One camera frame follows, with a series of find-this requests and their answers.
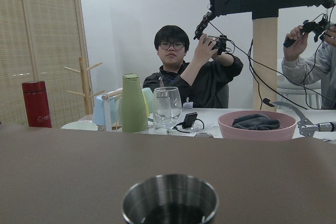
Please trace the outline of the steel double jigger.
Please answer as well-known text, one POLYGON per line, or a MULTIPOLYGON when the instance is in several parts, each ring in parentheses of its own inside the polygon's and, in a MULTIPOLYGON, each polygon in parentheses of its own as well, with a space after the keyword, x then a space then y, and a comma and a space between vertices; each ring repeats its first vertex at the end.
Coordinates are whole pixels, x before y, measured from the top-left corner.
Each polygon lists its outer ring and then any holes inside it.
POLYGON ((211 223, 218 206, 218 194, 208 182, 166 174, 133 185, 121 211, 126 223, 211 223))

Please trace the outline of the wooden cup tree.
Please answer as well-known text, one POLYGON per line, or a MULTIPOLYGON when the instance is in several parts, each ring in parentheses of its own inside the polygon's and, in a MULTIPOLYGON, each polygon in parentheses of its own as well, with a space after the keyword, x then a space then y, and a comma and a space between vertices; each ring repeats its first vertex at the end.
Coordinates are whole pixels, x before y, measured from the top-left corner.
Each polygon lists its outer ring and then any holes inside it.
POLYGON ((90 73, 91 69, 100 66, 102 64, 102 62, 99 62, 99 63, 97 63, 93 66, 88 67, 86 58, 79 57, 78 60, 79 60, 79 67, 80 67, 79 70, 69 68, 69 67, 66 67, 66 66, 64 66, 64 69, 80 74, 82 93, 74 92, 74 91, 70 91, 70 90, 67 90, 67 92, 70 93, 70 94, 75 94, 75 95, 79 95, 79 96, 83 97, 86 114, 92 114, 93 113, 93 105, 92 105, 93 98, 97 95, 105 93, 105 90, 101 90, 99 92, 92 93, 89 73, 90 73))

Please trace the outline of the wine glass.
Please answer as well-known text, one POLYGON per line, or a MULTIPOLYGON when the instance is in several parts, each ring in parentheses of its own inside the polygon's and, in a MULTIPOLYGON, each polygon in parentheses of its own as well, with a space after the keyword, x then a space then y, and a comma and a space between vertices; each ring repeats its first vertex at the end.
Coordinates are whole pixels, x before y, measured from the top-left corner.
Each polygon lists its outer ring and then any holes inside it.
POLYGON ((171 135, 182 112, 182 103, 177 87, 159 87, 154 89, 153 119, 154 125, 171 135))

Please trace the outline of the person in black jacket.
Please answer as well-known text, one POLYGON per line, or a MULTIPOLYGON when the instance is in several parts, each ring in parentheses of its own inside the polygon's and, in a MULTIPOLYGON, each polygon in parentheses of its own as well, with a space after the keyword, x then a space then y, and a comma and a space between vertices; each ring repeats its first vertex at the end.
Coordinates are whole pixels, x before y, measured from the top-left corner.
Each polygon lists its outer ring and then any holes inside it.
POLYGON ((189 45, 183 29, 175 25, 162 27, 154 37, 162 65, 157 73, 145 78, 143 87, 154 90, 161 83, 177 87, 185 108, 227 108, 228 83, 240 75, 243 63, 232 54, 218 54, 216 42, 206 34, 201 35, 191 62, 185 62, 189 45))

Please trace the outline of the dark grey cloth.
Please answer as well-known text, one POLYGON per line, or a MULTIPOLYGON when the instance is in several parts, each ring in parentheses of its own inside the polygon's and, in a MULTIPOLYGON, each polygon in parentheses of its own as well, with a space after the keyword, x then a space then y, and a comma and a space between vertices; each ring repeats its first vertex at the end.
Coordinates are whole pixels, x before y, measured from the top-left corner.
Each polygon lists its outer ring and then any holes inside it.
POLYGON ((250 114, 234 119, 232 127, 243 130, 267 131, 280 128, 280 121, 264 114, 250 114))

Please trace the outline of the pink bowl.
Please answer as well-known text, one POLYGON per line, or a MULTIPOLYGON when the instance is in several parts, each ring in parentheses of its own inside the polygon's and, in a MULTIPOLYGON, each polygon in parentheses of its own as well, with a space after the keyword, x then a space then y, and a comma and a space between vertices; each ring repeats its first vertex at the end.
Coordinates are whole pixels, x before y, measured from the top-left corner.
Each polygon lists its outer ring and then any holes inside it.
POLYGON ((285 141, 292 139, 297 121, 279 112, 244 110, 221 115, 218 125, 223 138, 285 141))

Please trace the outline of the red thermos bottle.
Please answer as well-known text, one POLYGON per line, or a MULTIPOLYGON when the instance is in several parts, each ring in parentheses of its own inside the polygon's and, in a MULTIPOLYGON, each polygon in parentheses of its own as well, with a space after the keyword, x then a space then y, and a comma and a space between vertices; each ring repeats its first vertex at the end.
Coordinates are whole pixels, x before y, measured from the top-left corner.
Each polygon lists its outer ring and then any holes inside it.
POLYGON ((52 127, 50 110, 44 81, 24 82, 22 90, 28 125, 31 127, 52 127))

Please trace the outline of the black foam T stand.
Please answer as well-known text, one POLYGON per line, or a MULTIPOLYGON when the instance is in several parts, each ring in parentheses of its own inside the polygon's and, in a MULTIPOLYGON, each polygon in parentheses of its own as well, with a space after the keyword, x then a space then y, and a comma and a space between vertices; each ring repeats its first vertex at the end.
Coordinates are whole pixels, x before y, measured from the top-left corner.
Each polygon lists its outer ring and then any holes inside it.
POLYGON ((283 8, 319 6, 324 0, 210 0, 214 16, 247 13, 253 20, 253 108, 267 110, 263 98, 276 99, 278 16, 283 8))

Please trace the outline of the person in grey jacket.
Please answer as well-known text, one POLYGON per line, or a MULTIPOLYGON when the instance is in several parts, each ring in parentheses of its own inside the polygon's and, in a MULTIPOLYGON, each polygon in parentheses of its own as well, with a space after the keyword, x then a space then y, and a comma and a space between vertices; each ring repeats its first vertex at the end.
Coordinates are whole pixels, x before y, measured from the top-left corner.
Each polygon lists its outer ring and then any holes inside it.
POLYGON ((282 73, 288 80, 299 85, 321 82, 322 108, 335 109, 335 25, 324 32, 321 48, 311 57, 301 54, 307 47, 308 33, 302 33, 299 25, 286 34, 285 40, 293 39, 290 47, 283 48, 282 73))

